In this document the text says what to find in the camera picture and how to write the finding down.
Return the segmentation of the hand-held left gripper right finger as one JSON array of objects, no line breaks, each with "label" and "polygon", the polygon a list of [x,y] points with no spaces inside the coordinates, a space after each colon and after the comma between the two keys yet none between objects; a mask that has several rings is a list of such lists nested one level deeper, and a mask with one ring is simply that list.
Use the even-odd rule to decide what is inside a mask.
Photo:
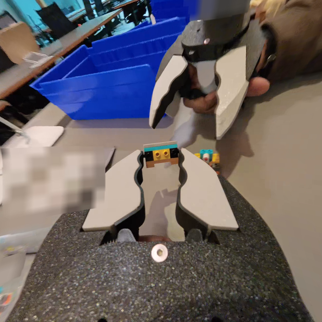
[{"label": "hand-held left gripper right finger", "polygon": [[179,152],[176,221],[184,231],[236,231],[239,225],[217,173],[185,148]]}]

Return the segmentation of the person's right forearm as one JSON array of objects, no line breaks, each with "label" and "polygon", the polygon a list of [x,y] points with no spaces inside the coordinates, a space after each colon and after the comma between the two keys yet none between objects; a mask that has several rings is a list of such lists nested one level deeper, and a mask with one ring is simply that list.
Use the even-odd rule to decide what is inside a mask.
[{"label": "person's right forearm", "polygon": [[251,1],[267,37],[258,75],[271,83],[322,70],[322,1]]}]

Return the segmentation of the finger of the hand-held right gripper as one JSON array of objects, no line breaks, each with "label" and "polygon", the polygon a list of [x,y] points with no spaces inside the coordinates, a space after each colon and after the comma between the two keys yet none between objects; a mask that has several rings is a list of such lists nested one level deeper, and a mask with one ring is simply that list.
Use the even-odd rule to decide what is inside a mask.
[{"label": "finger of the hand-held right gripper", "polygon": [[157,127],[168,106],[173,102],[175,94],[184,86],[188,78],[186,59],[179,55],[172,56],[153,89],[149,114],[151,128]]},{"label": "finger of the hand-held right gripper", "polygon": [[216,62],[215,71],[219,77],[215,137],[221,140],[234,123],[248,89],[246,46],[235,48],[221,57]]}]

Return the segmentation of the blue storage bin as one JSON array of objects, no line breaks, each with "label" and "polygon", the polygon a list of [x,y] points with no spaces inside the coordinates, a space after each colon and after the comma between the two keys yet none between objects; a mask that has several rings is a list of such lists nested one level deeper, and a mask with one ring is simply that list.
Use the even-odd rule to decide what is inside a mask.
[{"label": "blue storage bin", "polygon": [[151,0],[150,5],[156,22],[176,17],[185,25],[190,22],[189,9],[183,0]]},{"label": "blue storage bin", "polygon": [[166,50],[98,64],[85,45],[30,86],[73,120],[149,118],[156,75]]},{"label": "blue storage bin", "polygon": [[152,24],[143,22],[133,29],[92,43],[88,56],[97,68],[122,68],[123,62],[148,64],[156,73],[167,50],[183,32],[185,17],[163,19]]}]

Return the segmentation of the clear plastic bag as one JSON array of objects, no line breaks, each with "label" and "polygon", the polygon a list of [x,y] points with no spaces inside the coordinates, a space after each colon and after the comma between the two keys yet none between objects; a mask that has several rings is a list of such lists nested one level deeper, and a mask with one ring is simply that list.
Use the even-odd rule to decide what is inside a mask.
[{"label": "clear plastic bag", "polygon": [[1,236],[0,251],[0,319],[5,321],[12,311],[25,283],[42,239],[31,232]]}]

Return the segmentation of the person's right hand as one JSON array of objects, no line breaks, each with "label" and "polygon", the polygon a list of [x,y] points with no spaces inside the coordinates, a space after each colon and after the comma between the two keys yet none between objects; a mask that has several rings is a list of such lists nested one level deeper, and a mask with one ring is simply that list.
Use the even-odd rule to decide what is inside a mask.
[{"label": "person's right hand", "polygon": [[[270,88],[270,82],[262,77],[254,77],[249,81],[246,97],[257,97],[265,94]],[[217,105],[217,94],[213,91],[197,99],[183,99],[184,106],[198,114],[210,114]]]}]

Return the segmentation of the long office table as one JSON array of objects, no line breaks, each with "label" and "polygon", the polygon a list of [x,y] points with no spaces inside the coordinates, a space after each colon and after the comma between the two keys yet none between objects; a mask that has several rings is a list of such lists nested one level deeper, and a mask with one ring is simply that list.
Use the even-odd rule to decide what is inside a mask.
[{"label": "long office table", "polygon": [[41,53],[50,57],[43,65],[30,68],[27,62],[23,62],[2,72],[0,75],[0,99],[6,98],[29,82],[32,78],[35,78],[43,70],[54,64],[60,57],[70,52],[86,38],[94,34],[101,26],[110,22],[114,17],[120,14],[121,11],[122,9],[114,10],[87,21],[80,27],[77,27],[75,30],[43,48]]}]

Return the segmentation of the teal brown toy brick assembly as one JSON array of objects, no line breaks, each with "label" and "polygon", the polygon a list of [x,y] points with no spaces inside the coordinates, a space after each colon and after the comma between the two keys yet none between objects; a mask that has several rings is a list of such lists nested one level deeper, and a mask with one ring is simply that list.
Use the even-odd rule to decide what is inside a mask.
[{"label": "teal brown toy brick assembly", "polygon": [[179,149],[176,141],[161,142],[143,145],[146,167],[152,168],[156,164],[170,163],[176,165],[179,163]]}]

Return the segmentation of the grey desk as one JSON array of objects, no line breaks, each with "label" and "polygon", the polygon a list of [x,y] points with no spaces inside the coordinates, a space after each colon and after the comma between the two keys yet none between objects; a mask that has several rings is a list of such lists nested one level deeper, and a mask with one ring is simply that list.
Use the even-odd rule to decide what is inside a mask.
[{"label": "grey desk", "polygon": [[215,147],[237,232],[215,242],[102,244],[81,232],[88,210],[58,215],[7,321],[321,321],[321,73],[275,84],[246,100],[215,142],[210,115],[180,104],[160,128],[147,119],[73,121],[52,103],[25,129],[62,125],[58,147],[117,150],[145,143]]}]

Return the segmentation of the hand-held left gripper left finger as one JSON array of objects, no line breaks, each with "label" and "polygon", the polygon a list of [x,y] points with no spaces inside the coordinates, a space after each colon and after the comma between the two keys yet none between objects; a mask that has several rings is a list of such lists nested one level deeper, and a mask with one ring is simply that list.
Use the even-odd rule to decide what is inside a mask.
[{"label": "hand-held left gripper left finger", "polygon": [[138,232],[145,221],[143,152],[135,150],[106,172],[105,199],[91,209],[83,223],[83,231]]}]

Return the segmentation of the white flat pad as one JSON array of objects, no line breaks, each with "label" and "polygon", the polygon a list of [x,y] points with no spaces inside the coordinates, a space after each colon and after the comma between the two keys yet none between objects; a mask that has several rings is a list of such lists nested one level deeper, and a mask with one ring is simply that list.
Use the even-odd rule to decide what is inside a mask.
[{"label": "white flat pad", "polygon": [[62,126],[34,126],[14,130],[15,134],[2,145],[3,148],[52,147],[63,135]]}]

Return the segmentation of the black office chair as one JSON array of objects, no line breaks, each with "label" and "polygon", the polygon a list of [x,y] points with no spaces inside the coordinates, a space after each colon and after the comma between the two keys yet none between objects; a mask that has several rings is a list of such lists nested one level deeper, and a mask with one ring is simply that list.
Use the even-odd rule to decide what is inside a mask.
[{"label": "black office chair", "polygon": [[56,39],[60,39],[68,33],[72,32],[77,26],[71,22],[59,8],[56,2],[51,5],[36,10],[41,20],[50,28],[52,35]]}]

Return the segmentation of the blue yellow brick model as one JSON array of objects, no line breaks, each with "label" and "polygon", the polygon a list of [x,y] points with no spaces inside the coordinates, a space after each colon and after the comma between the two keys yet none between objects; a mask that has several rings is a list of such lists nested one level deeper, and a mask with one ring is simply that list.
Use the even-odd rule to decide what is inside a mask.
[{"label": "blue yellow brick model", "polygon": [[201,149],[199,153],[195,153],[194,155],[207,163],[217,175],[221,174],[219,153],[215,153],[212,149]]}]

